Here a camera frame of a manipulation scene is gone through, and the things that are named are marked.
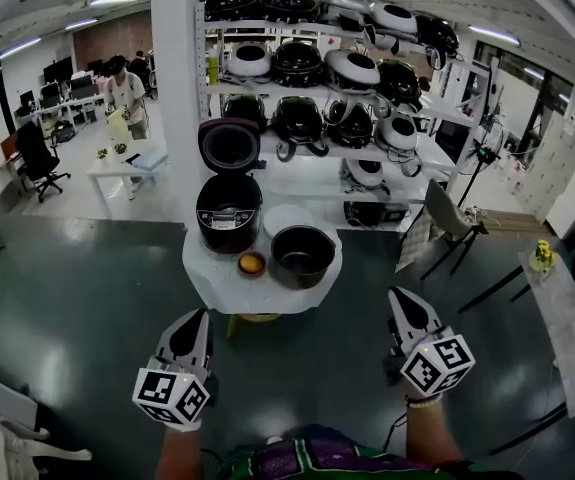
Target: yellow bracelet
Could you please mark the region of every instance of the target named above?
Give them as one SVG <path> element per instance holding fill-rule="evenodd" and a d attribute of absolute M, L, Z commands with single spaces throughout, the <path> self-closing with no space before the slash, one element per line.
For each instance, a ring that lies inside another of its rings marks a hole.
<path fill-rule="evenodd" d="M 431 407 L 432 405 L 436 405 L 442 399 L 443 399 L 443 394 L 441 393 L 440 395 L 438 395 L 438 397 L 434 398 L 433 400 L 430 400 L 429 402 L 419 402 L 419 403 L 407 402 L 407 408 L 408 409 L 426 409 L 427 407 Z"/>

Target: gray chair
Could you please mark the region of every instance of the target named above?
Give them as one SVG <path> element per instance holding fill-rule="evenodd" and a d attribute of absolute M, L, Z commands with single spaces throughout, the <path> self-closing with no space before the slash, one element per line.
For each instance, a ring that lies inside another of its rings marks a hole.
<path fill-rule="evenodd" d="M 425 279 L 438 266 L 445 261 L 460 244 L 465 242 L 465 249 L 456 262 L 454 268 L 449 272 L 453 275 L 469 252 L 469 249 L 479 234 L 487 235 L 488 232 L 482 223 L 470 223 L 465 219 L 463 212 L 452 202 L 447 192 L 438 184 L 436 180 L 429 180 L 427 195 L 425 196 L 425 208 L 436 225 L 444 229 L 454 237 L 461 237 L 456 242 L 448 243 L 449 250 L 420 278 Z"/>

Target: small bowl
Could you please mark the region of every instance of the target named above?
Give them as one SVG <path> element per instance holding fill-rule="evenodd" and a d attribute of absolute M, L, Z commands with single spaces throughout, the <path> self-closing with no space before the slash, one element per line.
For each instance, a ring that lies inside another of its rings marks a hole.
<path fill-rule="evenodd" d="M 252 257 L 256 258 L 262 264 L 262 268 L 258 272 L 253 272 L 253 273 L 247 272 L 246 270 L 244 270 L 242 265 L 241 265 L 241 260 L 245 256 L 252 256 Z M 259 252 L 244 252 L 238 257 L 238 261 L 236 262 L 236 267 L 238 268 L 238 273 L 241 276 L 246 277 L 248 279 L 255 279 L 257 277 L 262 276 L 265 273 L 265 271 L 267 270 L 267 260 Z"/>

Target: white t-shirt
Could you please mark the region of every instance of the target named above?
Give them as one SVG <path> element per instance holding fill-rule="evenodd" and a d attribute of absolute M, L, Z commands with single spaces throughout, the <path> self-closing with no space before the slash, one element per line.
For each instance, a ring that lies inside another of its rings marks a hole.
<path fill-rule="evenodd" d="M 134 101 L 142 98 L 145 95 L 145 88 L 143 83 L 136 75 L 127 72 L 123 85 L 118 85 L 116 79 L 112 76 L 105 84 L 104 90 L 105 105 L 109 106 L 114 103 L 114 107 L 127 107 L 131 108 Z M 131 115 L 129 120 L 130 124 L 140 123 L 145 118 L 143 107 L 141 106 L 136 112 Z"/>

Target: man in white shirt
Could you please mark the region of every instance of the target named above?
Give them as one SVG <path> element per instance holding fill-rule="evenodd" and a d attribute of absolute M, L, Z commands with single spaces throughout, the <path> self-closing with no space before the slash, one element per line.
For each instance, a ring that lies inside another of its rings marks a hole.
<path fill-rule="evenodd" d="M 134 140 L 147 138 L 147 121 L 143 109 L 145 88 L 140 78 L 125 69 L 127 61 L 122 55 L 112 57 L 109 64 L 111 77 L 105 84 L 105 109 L 113 106 L 125 108 L 125 120 Z"/>

